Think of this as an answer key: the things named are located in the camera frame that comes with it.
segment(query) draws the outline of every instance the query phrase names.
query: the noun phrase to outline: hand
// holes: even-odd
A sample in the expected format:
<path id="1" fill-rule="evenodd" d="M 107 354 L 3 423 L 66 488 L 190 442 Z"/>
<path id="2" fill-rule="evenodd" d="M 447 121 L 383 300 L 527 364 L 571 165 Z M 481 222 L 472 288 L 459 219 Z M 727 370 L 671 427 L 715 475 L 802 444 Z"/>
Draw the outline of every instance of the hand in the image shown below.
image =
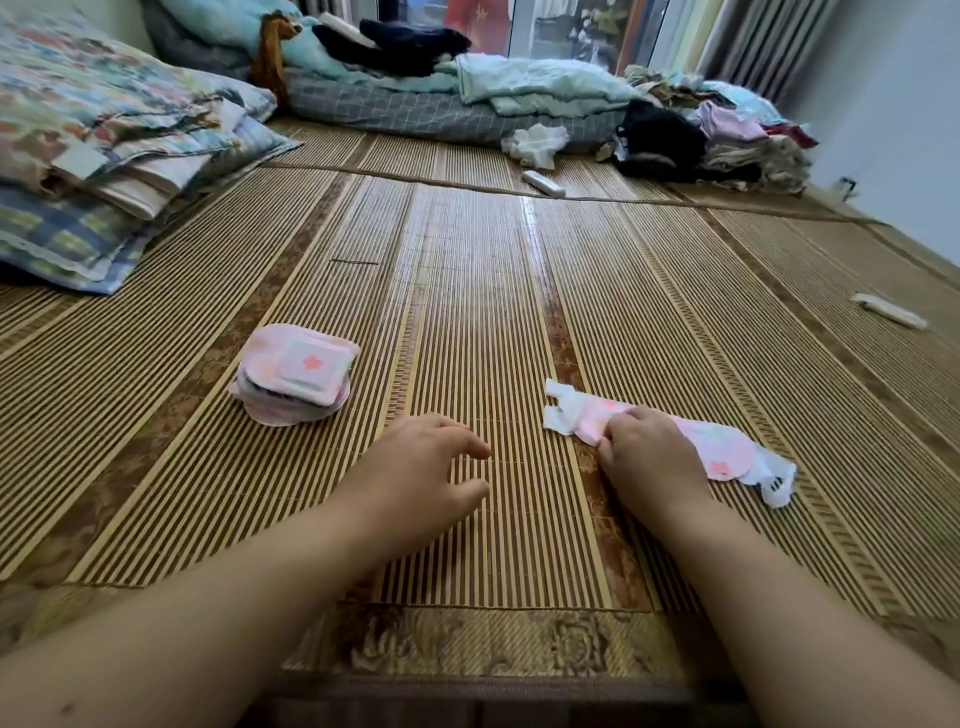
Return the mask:
<path id="1" fill-rule="evenodd" d="M 486 459 L 490 447 L 443 415 L 405 417 L 387 427 L 327 503 L 359 520 L 379 563 L 396 559 L 428 545 L 487 497 L 483 480 L 447 481 L 460 455 Z"/>
<path id="2" fill-rule="evenodd" d="M 693 443 L 667 415 L 634 407 L 614 415 L 598 444 L 600 465 L 620 501 L 664 540 L 684 509 L 712 502 Z"/>

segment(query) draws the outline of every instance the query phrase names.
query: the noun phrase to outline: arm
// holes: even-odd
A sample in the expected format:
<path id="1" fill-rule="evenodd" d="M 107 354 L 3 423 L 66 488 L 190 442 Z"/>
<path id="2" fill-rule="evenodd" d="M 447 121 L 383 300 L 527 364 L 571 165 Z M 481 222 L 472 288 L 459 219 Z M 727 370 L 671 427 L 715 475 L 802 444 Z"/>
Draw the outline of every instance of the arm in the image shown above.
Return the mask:
<path id="1" fill-rule="evenodd" d="M 724 504 L 673 422 L 611 419 L 600 462 L 696 589 L 770 726 L 948 726 L 960 688 L 858 615 Z"/>
<path id="2" fill-rule="evenodd" d="M 392 425 L 322 506 L 0 661 L 0 715 L 231 725 L 324 606 L 477 508 L 487 483 L 446 482 L 461 454 L 490 450 L 439 415 Z"/>

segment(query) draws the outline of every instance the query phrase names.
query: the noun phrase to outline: gray grid blanket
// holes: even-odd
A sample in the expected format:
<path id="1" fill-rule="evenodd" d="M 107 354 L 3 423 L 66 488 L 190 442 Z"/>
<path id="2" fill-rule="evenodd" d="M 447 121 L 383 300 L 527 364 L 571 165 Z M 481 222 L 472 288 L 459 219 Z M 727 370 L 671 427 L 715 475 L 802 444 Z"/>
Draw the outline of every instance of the gray grid blanket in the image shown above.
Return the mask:
<path id="1" fill-rule="evenodd" d="M 238 48 L 205 45 L 184 29 L 157 0 L 142 0 L 147 30 L 163 61 L 246 81 L 251 60 Z M 498 116 L 489 104 L 465 105 L 456 94 L 408 93 L 371 85 L 344 84 L 287 68 L 291 110 L 299 116 L 368 132 L 396 133 L 426 139 L 499 146 L 500 139 L 534 124 L 564 126 L 570 134 L 565 151 L 592 152 L 611 138 L 624 111 L 604 111 L 581 118 Z"/>

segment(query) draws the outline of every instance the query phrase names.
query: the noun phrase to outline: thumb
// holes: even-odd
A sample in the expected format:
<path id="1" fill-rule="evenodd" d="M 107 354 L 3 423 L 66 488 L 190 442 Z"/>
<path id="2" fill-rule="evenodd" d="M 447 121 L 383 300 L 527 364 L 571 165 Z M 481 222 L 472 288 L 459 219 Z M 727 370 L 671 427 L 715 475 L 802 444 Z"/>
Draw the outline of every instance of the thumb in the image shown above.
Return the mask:
<path id="1" fill-rule="evenodd" d="M 490 483 L 479 478 L 465 480 L 456 485 L 449 484 L 447 487 L 450 489 L 450 497 L 457 512 L 457 521 L 473 513 L 480 507 L 483 499 L 490 494 Z"/>
<path id="2" fill-rule="evenodd" d="M 613 467 L 613 445 L 606 437 L 601 437 L 597 443 L 597 459 L 600 461 L 600 467 L 609 474 Z"/>

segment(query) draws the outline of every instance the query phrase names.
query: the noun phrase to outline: red cloth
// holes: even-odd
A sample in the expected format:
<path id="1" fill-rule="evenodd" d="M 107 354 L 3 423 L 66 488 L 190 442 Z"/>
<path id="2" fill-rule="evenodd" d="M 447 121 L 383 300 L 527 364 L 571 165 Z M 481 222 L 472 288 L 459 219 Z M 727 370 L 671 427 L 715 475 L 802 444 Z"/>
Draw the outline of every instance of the red cloth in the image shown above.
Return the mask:
<path id="1" fill-rule="evenodd" d="M 510 45 L 507 0 L 448 0 L 444 25 L 467 36 L 474 53 L 503 56 Z"/>
<path id="2" fill-rule="evenodd" d="M 797 124 L 764 124 L 763 130 L 767 132 L 767 136 L 773 136 L 776 133 L 789 136 L 797 142 L 801 149 L 813 149 L 820 143 Z"/>

